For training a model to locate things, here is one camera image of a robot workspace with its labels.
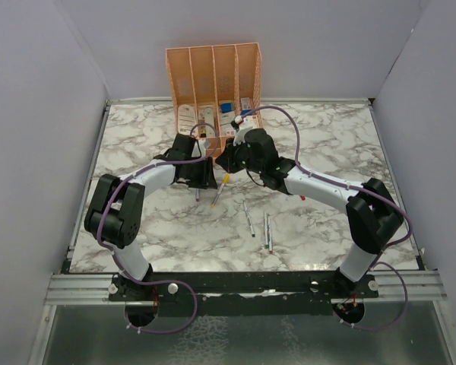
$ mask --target gray wall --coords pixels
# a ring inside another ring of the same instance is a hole
[[[0,364],[27,362],[105,97],[51,1],[0,1]]]
[[[456,0],[429,4],[375,112],[417,243],[456,320]]]
[[[375,97],[429,0],[55,0],[113,98],[166,97],[165,48],[259,42],[264,97]]]

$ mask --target purple cable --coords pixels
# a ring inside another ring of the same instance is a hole
[[[293,125],[293,127],[294,127],[294,129],[296,131],[296,156],[294,157],[294,161],[296,162],[296,166],[299,168],[299,170],[303,171],[304,173],[306,173],[309,176],[313,176],[316,179],[324,181],[325,183],[329,183],[331,185],[338,186],[340,188],[352,189],[352,190],[356,190],[358,192],[363,192],[365,194],[371,195],[372,197],[377,198],[378,200],[384,202],[385,204],[390,205],[393,209],[398,211],[405,218],[405,220],[407,221],[407,224],[408,224],[407,234],[405,236],[403,236],[402,238],[398,239],[398,240],[395,240],[393,242],[387,243],[385,245],[385,247],[383,248],[383,250],[377,255],[377,257],[373,261],[371,267],[376,265],[376,262],[380,259],[380,256],[382,256],[382,253],[384,252],[385,249],[387,249],[388,247],[395,246],[398,243],[401,243],[401,242],[407,240],[410,236],[412,236],[413,224],[412,224],[412,221],[410,220],[410,217],[407,215],[407,213],[406,213],[406,211],[404,209],[402,209],[401,207],[399,207],[398,205],[396,205],[392,201],[384,198],[383,196],[381,196],[379,194],[371,192],[368,189],[362,188],[361,186],[355,186],[355,185],[347,186],[346,184],[343,184],[342,182],[334,181],[334,180],[329,179],[327,177],[318,175],[317,173],[311,173],[308,170],[306,170],[304,167],[302,167],[301,163],[299,162],[299,149],[300,149],[300,144],[301,144],[301,138],[300,138],[300,135],[299,135],[299,128],[297,128],[297,124],[294,121],[293,117],[290,116],[290,114],[288,112],[286,112],[284,109],[282,109],[282,108],[280,108],[278,106],[273,106],[273,105],[259,106],[258,108],[254,108],[254,109],[250,110],[249,112],[243,114],[242,118],[245,117],[245,116],[249,116],[249,115],[251,115],[253,113],[256,113],[259,110],[263,110],[263,109],[278,110],[279,112],[282,112],[289,119],[289,121],[292,123],[292,125]]]
[[[377,262],[373,266],[375,267],[377,265],[387,266],[400,279],[400,281],[402,283],[402,288],[404,289],[404,296],[405,296],[404,309],[402,310],[401,314],[393,322],[390,322],[387,325],[383,325],[381,327],[364,327],[361,325],[355,325],[352,323],[348,323],[348,322],[344,321],[341,317],[339,317],[339,315],[336,314],[336,312],[333,312],[333,314],[341,320],[342,324],[347,325],[348,327],[351,327],[352,329],[355,328],[355,329],[359,329],[360,331],[368,331],[368,332],[377,332],[377,331],[384,331],[386,329],[391,329],[392,327],[395,327],[397,324],[399,324],[401,322],[401,320],[405,317],[405,314],[407,313],[407,309],[409,307],[409,293],[407,292],[407,285],[405,284],[404,278],[402,278],[402,275],[394,267],[390,266],[387,262]]]
[[[218,135],[217,133],[217,130],[210,124],[207,124],[207,123],[199,123],[197,125],[195,125],[194,127],[192,127],[191,129],[191,132],[190,132],[190,135],[192,135],[193,131],[197,128],[197,127],[201,127],[203,125],[208,125],[211,129],[214,130],[214,135],[215,135],[215,138],[216,138],[216,144],[214,145],[214,148],[212,150],[212,152],[210,152],[208,155],[204,156],[204,157],[199,157],[195,160],[187,160],[187,161],[164,161],[164,162],[159,162],[159,163],[155,163],[153,165],[147,165],[145,167],[142,167],[139,171],[137,171],[137,173],[135,175],[139,175],[141,173],[145,173],[146,171],[148,170],[152,170],[153,168],[155,167],[158,167],[158,166],[165,166],[165,165],[183,165],[183,164],[190,164],[190,163],[197,163],[197,162],[200,162],[200,161],[203,161],[203,160],[206,160],[207,158],[209,158],[210,156],[212,156],[214,154],[214,152],[216,151],[216,149],[218,148],[218,145],[220,144],[220,136]],[[100,220],[100,225],[98,226],[98,231],[97,231],[97,242],[100,244],[100,246],[102,246],[103,248],[105,249],[108,249],[110,252],[112,252],[113,254],[113,261],[116,263],[116,265],[119,267],[119,270],[120,272],[126,276],[128,279],[130,279],[131,281],[133,281],[134,283],[136,284],[139,284],[139,285],[161,285],[161,284],[170,284],[170,283],[176,283],[176,284],[179,284],[179,285],[182,285],[183,287],[186,287],[189,292],[191,293],[192,295],[192,298],[194,300],[194,309],[192,311],[192,315],[191,317],[188,319],[188,321],[186,323],[184,323],[183,325],[181,325],[180,327],[177,327],[177,328],[173,328],[173,329],[165,329],[165,330],[157,330],[157,329],[145,329],[143,327],[134,327],[135,329],[139,330],[141,332],[144,332],[144,333],[151,333],[151,334],[156,334],[156,335],[166,335],[166,334],[169,334],[169,333],[175,333],[175,332],[179,332],[183,329],[185,329],[188,325],[190,325],[192,323],[192,321],[194,321],[195,317],[196,317],[196,312],[198,311],[198,299],[196,298],[196,293],[195,291],[192,289],[192,287],[185,283],[184,281],[178,281],[178,280],[161,280],[161,281],[140,281],[140,280],[137,280],[136,278],[134,278],[133,276],[131,276],[126,270],[125,268],[123,267],[123,265],[117,260],[117,258],[115,257],[115,252],[113,251],[113,248],[106,245],[102,240],[101,240],[101,233],[103,232],[103,226],[105,225],[105,220],[106,220],[106,217],[108,216],[108,213],[109,213],[109,210],[110,208],[112,207],[112,204],[113,202],[115,201],[117,195],[120,193],[120,190],[122,189],[123,186],[125,186],[126,183],[128,183],[128,181],[132,180],[134,177],[135,177],[134,174],[126,177],[118,186],[117,188],[115,189],[115,191],[113,192],[111,198],[109,199],[108,203],[106,204],[106,207],[105,207],[105,211],[103,212],[103,215],[101,217],[101,220]]]

